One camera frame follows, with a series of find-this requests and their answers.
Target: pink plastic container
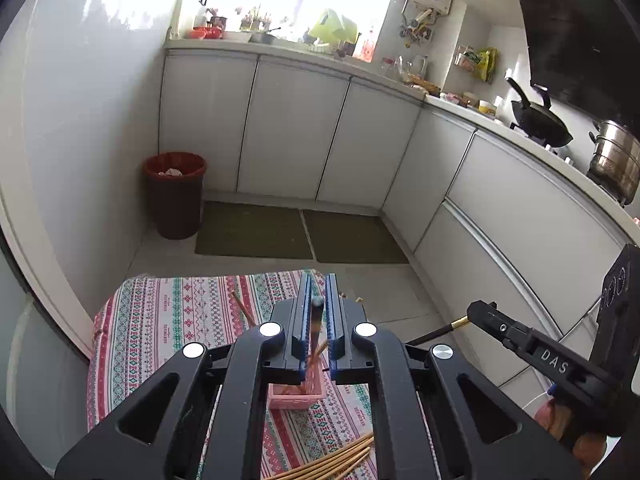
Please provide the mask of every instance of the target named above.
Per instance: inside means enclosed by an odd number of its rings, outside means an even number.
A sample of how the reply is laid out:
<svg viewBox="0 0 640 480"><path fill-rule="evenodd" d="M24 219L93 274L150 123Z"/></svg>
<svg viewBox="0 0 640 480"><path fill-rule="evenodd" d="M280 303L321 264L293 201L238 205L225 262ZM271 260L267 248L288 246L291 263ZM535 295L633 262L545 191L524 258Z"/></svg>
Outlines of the pink plastic container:
<svg viewBox="0 0 640 480"><path fill-rule="evenodd" d="M321 361L316 361L316 364L307 373L308 382L312 385L311 393L308 395L280 395L286 386L284 384L269 384L269 408L272 410L307 410L318 400L324 399L326 388L320 365Z"/></svg>

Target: black frying pan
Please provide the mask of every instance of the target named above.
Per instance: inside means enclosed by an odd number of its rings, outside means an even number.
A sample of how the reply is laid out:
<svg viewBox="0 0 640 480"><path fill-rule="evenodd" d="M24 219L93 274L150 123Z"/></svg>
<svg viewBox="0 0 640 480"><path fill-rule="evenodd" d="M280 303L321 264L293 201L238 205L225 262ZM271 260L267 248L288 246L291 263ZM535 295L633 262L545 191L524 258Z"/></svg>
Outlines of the black frying pan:
<svg viewBox="0 0 640 480"><path fill-rule="evenodd" d="M546 89L532 85L542 96L544 106L532 103L527 99L526 94L511 77L507 78L507 82L518 93L522 101L511 101L511 109L513 115L528 136L541 139L545 144L550 144L553 148L559 148L571 142L573 137L566 129L560 118L553 113L551 108L551 99Z"/></svg>

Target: green mat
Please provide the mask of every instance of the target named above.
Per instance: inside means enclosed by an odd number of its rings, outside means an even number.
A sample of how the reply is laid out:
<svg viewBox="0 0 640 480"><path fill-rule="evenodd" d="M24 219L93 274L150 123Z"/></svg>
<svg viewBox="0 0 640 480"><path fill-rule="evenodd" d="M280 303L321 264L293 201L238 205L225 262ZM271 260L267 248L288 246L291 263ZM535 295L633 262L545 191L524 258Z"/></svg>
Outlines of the green mat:
<svg viewBox="0 0 640 480"><path fill-rule="evenodd" d="M298 209L205 202L196 254L313 258Z"/></svg>
<svg viewBox="0 0 640 480"><path fill-rule="evenodd" d="M380 217L305 209L306 228L318 262L405 264L407 259Z"/></svg>

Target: red patterned fabric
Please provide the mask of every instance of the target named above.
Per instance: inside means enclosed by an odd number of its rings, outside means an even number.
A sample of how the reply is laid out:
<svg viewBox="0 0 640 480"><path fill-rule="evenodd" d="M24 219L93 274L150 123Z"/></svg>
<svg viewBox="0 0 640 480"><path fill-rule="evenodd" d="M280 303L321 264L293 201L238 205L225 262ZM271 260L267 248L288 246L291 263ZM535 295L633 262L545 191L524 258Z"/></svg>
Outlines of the red patterned fabric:
<svg viewBox="0 0 640 480"><path fill-rule="evenodd" d="M89 429L188 342L209 348L233 342L247 324L233 299L235 290L256 322L273 305L295 297L304 273L315 293L324 276L294 270L245 276L134 278L124 282L96 315L87 418ZM324 366L327 363L323 356ZM262 440L262 478L320 458L371 430L364 384L336 386L324 374L327 397L308 410L267 410ZM346 478L374 480L375 452Z"/></svg>

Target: white cabinet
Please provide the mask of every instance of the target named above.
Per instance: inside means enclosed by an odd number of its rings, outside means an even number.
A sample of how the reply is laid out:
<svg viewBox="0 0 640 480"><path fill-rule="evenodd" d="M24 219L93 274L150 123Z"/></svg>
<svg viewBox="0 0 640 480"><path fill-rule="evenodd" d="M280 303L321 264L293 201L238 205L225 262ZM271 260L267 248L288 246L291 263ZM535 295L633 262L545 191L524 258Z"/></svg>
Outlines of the white cabinet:
<svg viewBox="0 0 640 480"><path fill-rule="evenodd" d="M598 325L587 317L564 336L561 339L561 343L581 357L589 359L597 332Z"/></svg>
<svg viewBox="0 0 640 480"><path fill-rule="evenodd" d="M475 126L424 108L383 210L413 251L456 174Z"/></svg>
<svg viewBox="0 0 640 480"><path fill-rule="evenodd" d="M563 333L598 299L623 245L616 226L541 163L476 133L449 197L524 277Z"/></svg>
<svg viewBox="0 0 640 480"><path fill-rule="evenodd" d="M419 112L416 99L354 78L317 199L382 207Z"/></svg>
<svg viewBox="0 0 640 480"><path fill-rule="evenodd" d="M551 384L544 376L529 367L503 384L500 389L521 408L524 409L526 406L525 412L533 416L547 400L548 397L541 394L545 393L550 386Z"/></svg>
<svg viewBox="0 0 640 480"><path fill-rule="evenodd" d="M193 152L207 161L204 187L235 191L242 130L256 56L181 52L166 58L161 152Z"/></svg>
<svg viewBox="0 0 640 480"><path fill-rule="evenodd" d="M238 192L313 199L348 84L343 73L261 57Z"/></svg>
<svg viewBox="0 0 640 480"><path fill-rule="evenodd" d="M438 209L415 256L437 295L449 311L446 319L459 319L473 301L495 301L507 316L548 333L526 298L500 266L499 255L479 242L479 233L447 201ZM503 384L526 363L474 325L460 329L472 346L482 372Z"/></svg>

